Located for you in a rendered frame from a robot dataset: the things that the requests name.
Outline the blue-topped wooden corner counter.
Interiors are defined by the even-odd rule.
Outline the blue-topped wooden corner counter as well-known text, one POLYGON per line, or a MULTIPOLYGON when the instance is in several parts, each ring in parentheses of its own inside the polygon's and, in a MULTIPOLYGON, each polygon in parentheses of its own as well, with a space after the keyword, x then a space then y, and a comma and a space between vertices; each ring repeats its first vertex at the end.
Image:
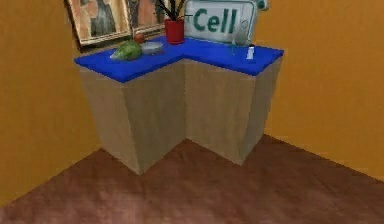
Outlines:
POLYGON ((188 38, 135 61, 111 51, 76 59, 102 146, 137 174, 189 139, 243 164, 264 133, 279 49, 188 38))

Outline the grey shallow bowl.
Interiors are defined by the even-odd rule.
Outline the grey shallow bowl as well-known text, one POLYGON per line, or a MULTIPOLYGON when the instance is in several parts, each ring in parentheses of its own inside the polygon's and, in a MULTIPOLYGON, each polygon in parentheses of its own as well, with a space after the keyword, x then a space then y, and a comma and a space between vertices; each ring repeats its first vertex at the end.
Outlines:
POLYGON ((145 55, 155 55, 163 50, 161 42, 145 42, 141 44, 142 53, 145 55))

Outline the red pot with dark plant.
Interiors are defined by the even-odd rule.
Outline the red pot with dark plant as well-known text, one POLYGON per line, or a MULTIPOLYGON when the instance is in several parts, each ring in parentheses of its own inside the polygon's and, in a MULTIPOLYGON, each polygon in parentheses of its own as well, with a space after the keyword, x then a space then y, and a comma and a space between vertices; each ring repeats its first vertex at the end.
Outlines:
POLYGON ((184 42, 184 18, 180 12, 185 0, 179 0, 179 4, 176 4, 176 0, 169 0, 170 9, 163 0, 156 0, 155 3, 167 15, 167 19, 164 21, 166 41, 171 45, 182 44, 184 42))

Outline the green lettuce head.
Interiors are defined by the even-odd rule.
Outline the green lettuce head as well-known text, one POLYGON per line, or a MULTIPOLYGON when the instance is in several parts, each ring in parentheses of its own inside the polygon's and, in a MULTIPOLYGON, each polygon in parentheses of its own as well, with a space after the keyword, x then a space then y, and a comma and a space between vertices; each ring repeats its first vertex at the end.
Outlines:
POLYGON ((126 41, 110 56, 114 60, 136 60, 142 56, 141 46, 134 41, 126 41))

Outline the white sign with green letters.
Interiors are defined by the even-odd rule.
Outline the white sign with green letters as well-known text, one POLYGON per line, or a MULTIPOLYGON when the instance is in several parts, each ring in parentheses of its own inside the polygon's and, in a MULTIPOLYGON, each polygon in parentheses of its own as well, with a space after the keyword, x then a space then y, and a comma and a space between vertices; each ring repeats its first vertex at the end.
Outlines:
POLYGON ((184 34, 188 38, 246 46, 251 43, 258 12, 268 0, 187 0, 184 34))

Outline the framed picture with orange ground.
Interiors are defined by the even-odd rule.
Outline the framed picture with orange ground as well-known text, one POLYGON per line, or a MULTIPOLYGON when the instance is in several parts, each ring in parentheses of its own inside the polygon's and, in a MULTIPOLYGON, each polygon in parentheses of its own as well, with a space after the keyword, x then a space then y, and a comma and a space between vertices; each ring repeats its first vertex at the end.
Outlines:
POLYGON ((164 32, 165 12, 157 0, 126 0, 128 22, 133 34, 154 36, 164 32))

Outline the framed portrait picture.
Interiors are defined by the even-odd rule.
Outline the framed portrait picture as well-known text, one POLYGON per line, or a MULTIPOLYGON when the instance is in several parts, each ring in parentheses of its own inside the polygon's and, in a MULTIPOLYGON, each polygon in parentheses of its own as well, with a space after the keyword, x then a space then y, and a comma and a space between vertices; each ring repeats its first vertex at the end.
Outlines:
POLYGON ((127 0, 64 0, 79 47, 104 44, 131 34, 127 0))

